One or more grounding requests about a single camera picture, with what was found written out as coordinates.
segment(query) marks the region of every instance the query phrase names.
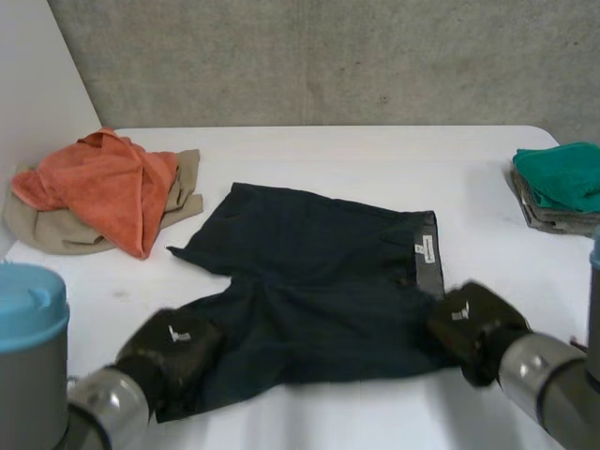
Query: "stack of folded cloths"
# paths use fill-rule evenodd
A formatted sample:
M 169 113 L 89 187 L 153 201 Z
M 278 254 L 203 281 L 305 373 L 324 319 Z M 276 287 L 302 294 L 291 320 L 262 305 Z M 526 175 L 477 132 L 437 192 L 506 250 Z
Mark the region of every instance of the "stack of folded cloths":
M 121 248 L 150 255 L 160 229 L 200 214 L 200 152 L 147 153 L 109 128 L 21 167 L 4 220 L 25 244 L 77 255 Z
M 600 225 L 600 148 L 588 142 L 517 150 L 511 178 L 527 224 L 592 237 Z

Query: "dark navy shorts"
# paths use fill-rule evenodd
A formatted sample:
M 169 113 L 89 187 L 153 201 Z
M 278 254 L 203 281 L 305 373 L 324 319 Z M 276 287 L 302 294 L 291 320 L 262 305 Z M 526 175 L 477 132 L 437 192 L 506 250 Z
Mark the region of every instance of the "dark navy shorts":
M 443 296 L 432 211 L 236 183 L 187 246 L 170 250 L 232 284 L 183 307 L 228 338 L 214 368 L 158 421 L 280 383 L 403 378 L 456 364 L 426 328 Z

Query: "green towel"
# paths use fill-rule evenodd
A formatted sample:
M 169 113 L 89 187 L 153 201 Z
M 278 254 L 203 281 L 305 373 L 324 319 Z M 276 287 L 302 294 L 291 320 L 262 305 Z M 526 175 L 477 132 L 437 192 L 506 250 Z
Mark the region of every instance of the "green towel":
M 600 211 L 600 148 L 575 142 L 548 150 L 517 150 L 513 163 L 543 208 Z

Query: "pile of cloths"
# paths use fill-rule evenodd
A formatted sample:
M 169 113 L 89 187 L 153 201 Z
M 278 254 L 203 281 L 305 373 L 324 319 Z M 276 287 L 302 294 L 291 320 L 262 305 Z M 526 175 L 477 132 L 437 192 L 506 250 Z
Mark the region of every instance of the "pile of cloths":
M 15 236 L 50 254 L 150 255 L 159 229 L 200 214 L 200 152 L 147 153 L 109 128 L 20 167 L 5 202 Z
M 433 211 L 236 183 L 186 247 L 170 250 L 232 284 L 183 307 L 227 340 L 214 368 L 157 411 L 159 422 L 281 383 L 403 378 L 456 364 L 427 330 L 443 298 Z
M 592 237 L 600 225 L 600 148 L 588 142 L 517 151 L 511 171 L 531 228 Z

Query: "white wall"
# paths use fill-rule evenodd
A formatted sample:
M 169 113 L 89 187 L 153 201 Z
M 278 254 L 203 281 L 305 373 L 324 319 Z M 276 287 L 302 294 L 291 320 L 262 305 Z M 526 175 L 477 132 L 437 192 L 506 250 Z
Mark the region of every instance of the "white wall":
M 0 202 L 18 163 L 100 127 L 45 0 L 0 0 Z M 13 238 L 0 225 L 0 256 Z

